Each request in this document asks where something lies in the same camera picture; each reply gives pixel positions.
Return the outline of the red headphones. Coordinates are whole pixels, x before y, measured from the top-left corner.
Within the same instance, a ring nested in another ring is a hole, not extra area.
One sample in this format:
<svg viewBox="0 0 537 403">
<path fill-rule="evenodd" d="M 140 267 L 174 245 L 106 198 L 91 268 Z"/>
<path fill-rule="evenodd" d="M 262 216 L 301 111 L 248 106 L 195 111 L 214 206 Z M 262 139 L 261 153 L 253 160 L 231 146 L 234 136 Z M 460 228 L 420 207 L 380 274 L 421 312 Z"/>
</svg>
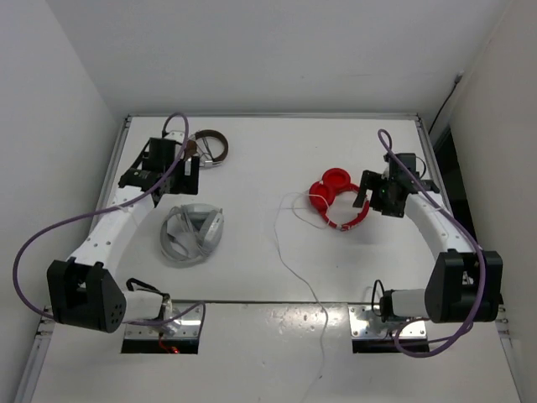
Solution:
<svg viewBox="0 0 537 403">
<path fill-rule="evenodd" d="M 311 185 L 308 197 L 311 206 L 321 216 L 325 224 L 330 228 L 346 232 L 355 228 L 367 217 L 369 200 L 366 200 L 363 206 L 358 208 L 357 215 L 349 222 L 333 222 L 328 216 L 328 211 L 336 198 L 342 193 L 353 192 L 357 194 L 359 191 L 360 187 L 352 183 L 352 178 L 346 170 L 330 168 L 322 175 L 319 181 Z"/>
</svg>

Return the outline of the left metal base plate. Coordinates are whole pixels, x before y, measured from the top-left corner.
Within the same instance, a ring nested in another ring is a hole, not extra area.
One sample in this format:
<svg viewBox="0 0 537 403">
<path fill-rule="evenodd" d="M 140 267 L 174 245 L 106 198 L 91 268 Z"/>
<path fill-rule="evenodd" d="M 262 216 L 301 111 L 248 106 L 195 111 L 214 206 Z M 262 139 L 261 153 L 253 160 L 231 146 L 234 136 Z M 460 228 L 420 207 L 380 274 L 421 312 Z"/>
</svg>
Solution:
<svg viewBox="0 0 537 403">
<path fill-rule="evenodd" d="M 172 341 L 192 341 L 200 336 L 206 316 L 204 302 L 170 301 L 164 308 L 164 319 L 174 317 L 162 327 L 142 327 L 128 324 L 125 327 L 125 340 L 150 340 L 159 338 Z"/>
</svg>

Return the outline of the metal base plate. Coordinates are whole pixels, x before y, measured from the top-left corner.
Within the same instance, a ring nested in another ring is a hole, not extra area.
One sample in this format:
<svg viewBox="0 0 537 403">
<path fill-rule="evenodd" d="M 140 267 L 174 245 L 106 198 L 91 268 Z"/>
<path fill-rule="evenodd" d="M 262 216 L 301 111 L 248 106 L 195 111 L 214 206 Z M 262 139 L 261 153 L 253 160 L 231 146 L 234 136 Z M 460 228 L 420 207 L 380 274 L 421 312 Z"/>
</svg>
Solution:
<svg viewBox="0 0 537 403">
<path fill-rule="evenodd" d="M 400 328 L 401 340 L 427 339 L 425 322 L 422 320 L 410 323 L 409 318 L 396 317 L 384 322 L 370 305 L 365 304 L 349 305 L 348 316 L 353 340 L 391 340 Z"/>
<path fill-rule="evenodd" d="M 174 317 L 162 327 L 142 327 L 128 324 L 125 327 L 125 340 L 150 340 L 159 338 L 172 341 L 192 341 L 200 336 L 206 316 L 204 302 L 170 301 L 164 308 L 164 319 Z"/>
</svg>

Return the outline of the grey white headphones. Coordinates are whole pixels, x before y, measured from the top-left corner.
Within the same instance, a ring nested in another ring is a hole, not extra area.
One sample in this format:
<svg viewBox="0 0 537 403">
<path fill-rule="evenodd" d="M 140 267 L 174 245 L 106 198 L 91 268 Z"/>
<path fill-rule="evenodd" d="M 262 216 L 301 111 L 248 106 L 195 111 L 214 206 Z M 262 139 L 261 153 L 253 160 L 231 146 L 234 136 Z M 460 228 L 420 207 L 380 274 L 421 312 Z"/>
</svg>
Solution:
<svg viewBox="0 0 537 403">
<path fill-rule="evenodd" d="M 223 210 L 210 204 L 172 207 L 160 226 L 163 256 L 181 268 L 207 260 L 222 239 L 224 222 Z"/>
</svg>

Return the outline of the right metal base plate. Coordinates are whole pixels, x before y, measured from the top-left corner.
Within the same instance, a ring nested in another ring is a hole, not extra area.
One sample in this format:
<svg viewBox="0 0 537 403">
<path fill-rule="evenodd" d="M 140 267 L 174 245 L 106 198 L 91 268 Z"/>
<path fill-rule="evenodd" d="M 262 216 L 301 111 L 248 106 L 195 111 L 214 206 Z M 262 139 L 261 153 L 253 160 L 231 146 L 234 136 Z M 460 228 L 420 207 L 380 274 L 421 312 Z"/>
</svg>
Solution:
<svg viewBox="0 0 537 403">
<path fill-rule="evenodd" d="M 391 340 L 400 328 L 401 340 L 427 339 L 425 322 L 422 320 L 410 323 L 409 318 L 396 317 L 384 322 L 370 305 L 365 304 L 349 305 L 348 316 L 353 340 Z"/>
</svg>

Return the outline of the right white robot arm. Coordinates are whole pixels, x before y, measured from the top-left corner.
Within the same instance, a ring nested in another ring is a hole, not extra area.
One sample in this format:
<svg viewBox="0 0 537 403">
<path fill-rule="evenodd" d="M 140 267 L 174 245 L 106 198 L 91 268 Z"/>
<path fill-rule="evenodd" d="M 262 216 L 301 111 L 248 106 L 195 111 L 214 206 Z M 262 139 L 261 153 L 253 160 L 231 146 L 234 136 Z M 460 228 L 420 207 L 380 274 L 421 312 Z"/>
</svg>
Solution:
<svg viewBox="0 0 537 403">
<path fill-rule="evenodd" d="M 484 251 L 456 225 L 442 204 L 432 180 L 413 181 L 414 154 L 399 154 L 401 163 L 384 157 L 383 173 L 365 170 L 353 205 L 370 207 L 384 216 L 409 218 L 426 241 L 435 266 L 424 289 L 386 290 L 379 301 L 384 320 L 425 317 L 434 323 L 492 322 L 502 302 L 503 260 L 496 251 Z"/>
</svg>

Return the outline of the brown silver headphones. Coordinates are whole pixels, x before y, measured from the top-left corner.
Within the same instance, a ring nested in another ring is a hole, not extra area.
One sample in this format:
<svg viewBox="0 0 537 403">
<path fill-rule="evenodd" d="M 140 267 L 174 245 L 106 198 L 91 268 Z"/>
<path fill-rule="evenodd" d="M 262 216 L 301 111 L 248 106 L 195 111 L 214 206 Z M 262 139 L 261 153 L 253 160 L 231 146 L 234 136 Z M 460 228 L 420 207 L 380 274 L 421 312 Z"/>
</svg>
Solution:
<svg viewBox="0 0 537 403">
<path fill-rule="evenodd" d="M 198 157 L 201 169 L 211 169 L 222 165 L 229 152 L 226 136 L 214 129 L 202 129 L 188 139 L 187 155 Z"/>
</svg>

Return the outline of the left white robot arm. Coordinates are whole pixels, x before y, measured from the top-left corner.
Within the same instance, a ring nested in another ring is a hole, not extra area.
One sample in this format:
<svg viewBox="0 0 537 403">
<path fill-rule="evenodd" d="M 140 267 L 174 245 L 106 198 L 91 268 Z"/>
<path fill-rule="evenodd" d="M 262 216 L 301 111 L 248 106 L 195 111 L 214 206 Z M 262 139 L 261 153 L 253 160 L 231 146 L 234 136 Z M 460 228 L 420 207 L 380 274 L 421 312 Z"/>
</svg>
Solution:
<svg viewBox="0 0 537 403">
<path fill-rule="evenodd" d="M 200 160 L 182 132 L 151 138 L 120 177 L 110 207 L 66 260 L 47 269 L 55 322 L 113 333 L 123 323 L 163 327 L 175 319 L 169 294 L 151 285 L 119 285 L 116 271 L 138 226 L 165 195 L 198 192 Z"/>
</svg>

